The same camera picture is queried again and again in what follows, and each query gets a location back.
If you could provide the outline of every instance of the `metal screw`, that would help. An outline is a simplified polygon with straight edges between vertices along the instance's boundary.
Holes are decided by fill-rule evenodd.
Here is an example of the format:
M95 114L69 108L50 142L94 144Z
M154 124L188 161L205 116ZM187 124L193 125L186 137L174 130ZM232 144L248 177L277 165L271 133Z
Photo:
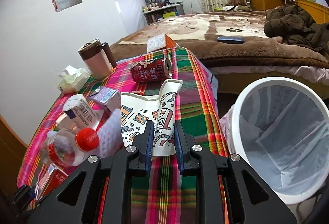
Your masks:
M200 152L202 150L202 146L201 145L193 145L192 149L195 150L195 152Z
M88 157L88 162L89 163L95 163L97 161L97 159L98 159L97 156L91 155L91 156Z
M240 161L241 157L238 154L233 154L233 155L231 155L231 159L233 161Z
M126 148L127 152L129 153L133 153L134 151L136 151L136 147L134 145L130 145Z

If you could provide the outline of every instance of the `wooden headboard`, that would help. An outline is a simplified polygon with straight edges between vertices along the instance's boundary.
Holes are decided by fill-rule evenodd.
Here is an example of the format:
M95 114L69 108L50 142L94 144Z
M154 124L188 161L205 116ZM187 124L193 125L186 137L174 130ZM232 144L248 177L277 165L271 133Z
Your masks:
M304 8L306 11L308 11L315 20L315 22L317 22L318 24L329 22L328 7L308 0L296 0L295 3L300 7Z

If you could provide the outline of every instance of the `white trash can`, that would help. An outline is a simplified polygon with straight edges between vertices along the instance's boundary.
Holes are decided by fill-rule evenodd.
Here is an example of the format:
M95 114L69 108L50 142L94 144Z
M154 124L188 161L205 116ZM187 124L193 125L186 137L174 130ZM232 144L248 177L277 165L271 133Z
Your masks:
M329 111L306 85L268 77L248 85L221 119L238 153L286 205L311 197L329 173Z

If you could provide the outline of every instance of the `table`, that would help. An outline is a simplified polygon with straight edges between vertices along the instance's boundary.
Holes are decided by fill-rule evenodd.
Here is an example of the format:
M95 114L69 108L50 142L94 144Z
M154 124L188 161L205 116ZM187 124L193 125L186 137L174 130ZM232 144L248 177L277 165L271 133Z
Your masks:
M200 61L185 48L169 48L118 64L115 72L104 80L90 78L79 93L87 96L103 85L118 89L120 92L139 91L145 95L158 94L161 81L135 83L131 78L130 68L134 62L160 57L171 60L172 78L184 81L176 100L175 120L181 120L184 132L193 135L199 145L207 147L215 154L228 156L229 152L219 126L208 75ZM46 172L47 167L40 161L39 145L45 140L47 132L54 129L55 121L62 113L63 104L73 94L61 95L37 129L18 175L18 187L23 184L35 185ZM97 109L96 104L91 103L91 106ZM152 162L148 177L133 178L131 223L194 223L195 194L195 177L180 176L176 156L158 157Z
M177 10L177 13L179 16L185 14L183 4L179 3L176 5L166 5L164 7L157 8L152 11L147 11L147 12L143 13L143 15L145 15L147 24L150 25L150 24L157 22L157 15L162 16L166 11L171 12L171 11L174 11L175 9Z

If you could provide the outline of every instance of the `plastic bottle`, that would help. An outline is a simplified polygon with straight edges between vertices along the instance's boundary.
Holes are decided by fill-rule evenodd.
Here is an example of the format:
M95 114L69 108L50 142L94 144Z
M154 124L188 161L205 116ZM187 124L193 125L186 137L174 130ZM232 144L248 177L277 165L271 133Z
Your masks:
M41 160L49 166L54 163L62 168L80 165L89 155L89 151L97 148L99 138L92 128L84 128L76 132L72 129L61 129L49 133L40 148Z

